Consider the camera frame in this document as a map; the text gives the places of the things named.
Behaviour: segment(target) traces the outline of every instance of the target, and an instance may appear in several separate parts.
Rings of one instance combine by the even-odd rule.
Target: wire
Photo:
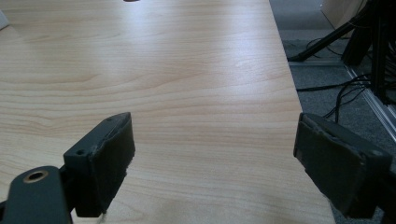
[[[346,101],[346,102],[340,104],[340,107],[343,106],[343,105],[347,105],[347,104],[353,102],[354,100],[356,100],[356,99],[358,98],[358,96],[361,95],[361,93],[364,92],[366,89],[367,89],[366,86],[360,86],[360,87],[355,88],[355,89],[353,89],[353,90],[347,92],[346,94],[344,94],[343,97],[347,96],[348,94],[352,93],[353,91],[361,90],[361,91],[359,91],[358,94],[356,94],[352,99],[350,99],[350,100],[348,100],[348,101]],[[328,118],[335,112],[335,110],[336,110],[336,107],[334,107],[329,113],[327,113],[326,115],[324,115],[323,118],[328,119]]]
[[[329,90],[329,89],[333,89],[333,88],[337,88],[337,87],[342,87],[345,85],[349,85],[349,86],[354,86],[354,85],[359,85],[361,86],[362,84],[354,84],[351,83],[349,84],[350,81],[346,81],[340,84],[333,84],[333,85],[328,85],[328,86],[319,86],[319,87],[308,87],[308,88],[302,88],[302,89],[296,89],[297,91],[325,91],[325,90]]]
[[[335,55],[338,55],[338,56],[343,56],[343,54],[341,54],[341,53],[337,53],[337,52],[335,52],[334,50],[330,49],[330,47],[329,47],[329,46],[327,46],[327,47],[326,47],[326,49],[327,49],[329,52],[331,52],[331,53],[333,53],[333,54],[335,54]]]
[[[343,92],[347,89],[347,87],[352,84],[353,82],[356,81],[370,81],[370,79],[362,79],[363,77],[367,77],[367,75],[361,75],[361,76],[357,76],[352,78],[341,90],[340,92],[338,92],[337,95],[337,101],[335,103],[335,111],[334,111],[334,121],[335,123],[338,123],[339,120],[339,114],[340,114],[340,104],[342,102],[342,98],[343,98]]]
[[[306,44],[306,46],[305,46],[305,49],[308,49],[309,48],[309,46],[312,44],[312,43],[314,43],[315,41],[318,41],[318,40],[321,40],[322,38],[316,38],[316,39],[313,39],[313,40],[311,40],[311,41],[309,41],[307,44]]]

